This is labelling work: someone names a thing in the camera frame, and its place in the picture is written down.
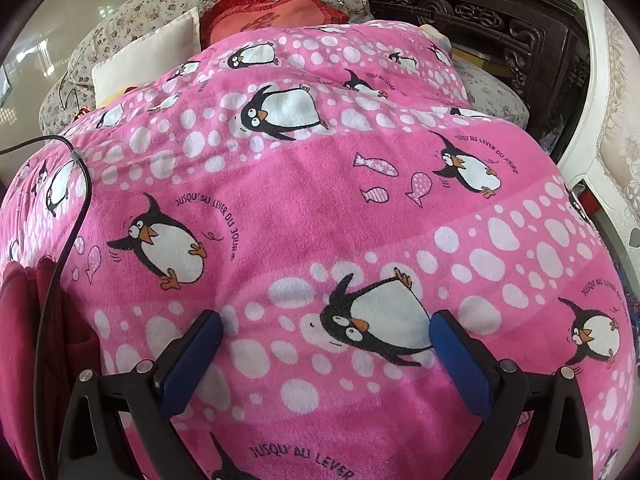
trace pink blanket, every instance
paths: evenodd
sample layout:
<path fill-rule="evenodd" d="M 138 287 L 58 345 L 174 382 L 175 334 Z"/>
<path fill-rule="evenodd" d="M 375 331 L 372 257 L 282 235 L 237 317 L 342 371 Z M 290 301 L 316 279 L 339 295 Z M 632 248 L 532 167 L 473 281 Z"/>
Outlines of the pink blanket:
<path fill-rule="evenodd" d="M 633 387 L 620 282 L 552 161 L 465 97 L 413 25 L 265 28 L 64 132 L 95 187 L 63 286 L 104 372 L 204 308 L 225 321 L 174 420 L 212 478 L 441 478 L 479 423 L 430 346 L 442 308 L 498 359 L 571 365 L 610 466 Z M 58 254 L 84 192 L 64 147 L 32 156 L 0 264 Z"/>

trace white pillow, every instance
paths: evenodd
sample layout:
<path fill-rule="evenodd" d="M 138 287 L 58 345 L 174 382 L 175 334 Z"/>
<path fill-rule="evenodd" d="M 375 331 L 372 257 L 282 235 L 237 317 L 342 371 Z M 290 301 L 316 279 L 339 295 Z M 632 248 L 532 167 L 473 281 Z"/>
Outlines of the white pillow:
<path fill-rule="evenodd" d="M 143 86 L 200 53 L 198 7 L 129 43 L 91 70 L 97 108 L 120 97 L 130 86 Z"/>

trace blue pad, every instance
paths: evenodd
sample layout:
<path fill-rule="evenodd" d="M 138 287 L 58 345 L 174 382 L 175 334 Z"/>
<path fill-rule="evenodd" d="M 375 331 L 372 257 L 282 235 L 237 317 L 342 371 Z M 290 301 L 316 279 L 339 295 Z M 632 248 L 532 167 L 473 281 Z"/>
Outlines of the blue pad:
<path fill-rule="evenodd" d="M 493 389 L 478 362 L 441 314 L 431 317 L 429 336 L 466 408 L 487 420 L 494 405 Z"/>
<path fill-rule="evenodd" d="M 186 407 L 222 342 L 220 315 L 212 312 L 191 339 L 160 385 L 160 413 L 180 415 Z"/>

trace fish print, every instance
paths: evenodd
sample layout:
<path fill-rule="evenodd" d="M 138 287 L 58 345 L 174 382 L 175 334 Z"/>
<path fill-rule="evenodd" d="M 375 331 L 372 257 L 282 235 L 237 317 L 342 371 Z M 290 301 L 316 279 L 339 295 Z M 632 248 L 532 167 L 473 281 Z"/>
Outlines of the fish print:
<path fill-rule="evenodd" d="M 383 158 L 364 158 L 362 155 L 356 152 L 356 158 L 353 161 L 353 166 L 366 166 L 370 170 L 386 176 L 398 176 L 398 170 L 394 166 L 384 160 Z"/>
<path fill-rule="evenodd" d="M 389 200 L 389 193 L 383 187 L 372 187 L 366 191 L 360 190 L 365 202 L 376 202 L 383 204 Z"/>
<path fill-rule="evenodd" d="M 431 190 L 431 179 L 424 173 L 414 173 L 411 177 L 411 191 L 405 193 L 411 200 L 422 207 L 422 197 Z"/>

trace thin black wire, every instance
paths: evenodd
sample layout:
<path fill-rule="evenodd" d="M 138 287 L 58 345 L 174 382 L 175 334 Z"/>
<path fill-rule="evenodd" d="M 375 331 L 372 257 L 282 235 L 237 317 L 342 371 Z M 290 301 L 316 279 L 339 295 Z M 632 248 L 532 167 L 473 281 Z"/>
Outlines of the thin black wire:
<path fill-rule="evenodd" d="M 42 312 L 40 314 L 40 323 L 38 325 L 38 336 L 36 338 L 36 355 L 35 355 L 35 365 L 33 371 L 33 423 L 35 427 L 35 435 L 36 435 L 36 448 L 38 450 L 38 460 L 40 461 L 40 469 L 42 471 L 42 479 L 43 480 L 55 480 L 56 478 L 56 470 L 57 467 L 52 460 L 54 459 L 54 455 L 50 453 L 50 450 L 47 449 L 47 440 L 44 438 L 44 351 L 45 351 L 45 342 L 44 339 L 47 334 L 47 330 L 49 328 L 49 318 L 51 316 L 51 305 L 53 303 L 53 299 L 55 294 L 53 291 L 56 286 L 60 282 L 60 275 L 62 274 L 62 270 L 65 267 L 66 260 L 71 253 L 71 249 L 74 246 L 74 242 L 76 241 L 76 237 L 80 232 L 80 228 L 82 227 L 82 223 L 84 222 L 84 218 L 89 210 L 89 206 L 91 204 L 91 195 L 92 195 L 92 184 L 91 184 L 91 175 L 89 174 L 89 170 L 87 169 L 84 160 L 80 156 L 73 156 L 74 146 L 69 140 L 65 139 L 65 137 L 57 136 L 57 135 L 49 135 L 49 136 L 41 136 L 35 139 L 25 140 L 24 142 L 13 146 L 11 148 L 7 148 L 5 150 L 0 150 L 0 156 L 5 155 L 6 153 L 14 152 L 15 150 L 19 150 L 25 146 L 29 146 L 35 142 L 41 142 L 42 140 L 59 140 L 68 147 L 69 151 L 72 152 L 72 158 L 80 166 L 82 170 L 82 174 L 85 180 L 86 193 L 84 195 L 84 202 L 82 202 L 82 207 L 80 208 L 80 212 L 78 213 L 78 218 L 76 218 L 76 222 L 71 228 L 71 232 L 69 233 L 68 238 L 66 239 L 65 245 L 62 248 L 62 252 L 60 253 L 60 257 L 56 264 L 56 268 L 53 270 L 53 275 L 51 277 L 51 281 L 49 282 L 49 288 L 47 289 L 47 295 L 44 299 L 44 306 L 42 307 Z"/>

